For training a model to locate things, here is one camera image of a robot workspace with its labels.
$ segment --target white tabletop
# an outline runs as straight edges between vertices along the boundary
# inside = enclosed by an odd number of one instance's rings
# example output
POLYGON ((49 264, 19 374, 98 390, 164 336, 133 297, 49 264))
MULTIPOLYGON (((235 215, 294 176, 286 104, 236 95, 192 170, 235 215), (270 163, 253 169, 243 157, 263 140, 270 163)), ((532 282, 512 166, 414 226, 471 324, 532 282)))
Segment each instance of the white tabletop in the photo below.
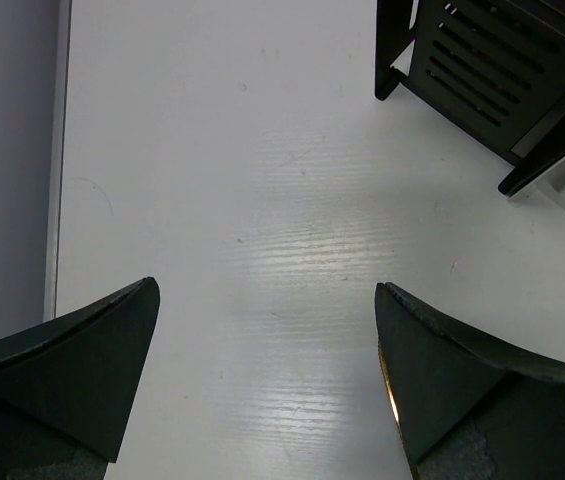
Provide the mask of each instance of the white tabletop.
POLYGON ((407 479, 376 282, 565 360, 565 213, 404 89, 375 2, 73 1, 58 313, 162 306, 107 479, 407 479))

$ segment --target gray wall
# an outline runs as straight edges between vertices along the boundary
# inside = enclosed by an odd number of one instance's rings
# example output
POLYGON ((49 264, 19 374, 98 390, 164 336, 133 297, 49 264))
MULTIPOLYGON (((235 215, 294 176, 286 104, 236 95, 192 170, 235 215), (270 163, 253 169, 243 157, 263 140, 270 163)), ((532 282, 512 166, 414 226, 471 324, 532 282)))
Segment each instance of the gray wall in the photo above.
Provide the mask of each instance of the gray wall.
POLYGON ((58 0, 0 0, 0 338, 42 321, 58 0))

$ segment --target black rack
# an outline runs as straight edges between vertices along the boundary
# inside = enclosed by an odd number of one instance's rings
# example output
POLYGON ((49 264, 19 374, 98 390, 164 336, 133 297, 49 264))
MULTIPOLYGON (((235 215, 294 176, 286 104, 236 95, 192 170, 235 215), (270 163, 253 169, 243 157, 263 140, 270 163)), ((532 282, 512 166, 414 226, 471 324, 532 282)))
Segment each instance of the black rack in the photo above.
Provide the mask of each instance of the black rack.
POLYGON ((378 99, 401 83, 511 163, 507 196, 565 156, 565 0, 420 0, 410 27, 412 9, 378 0, 378 99))

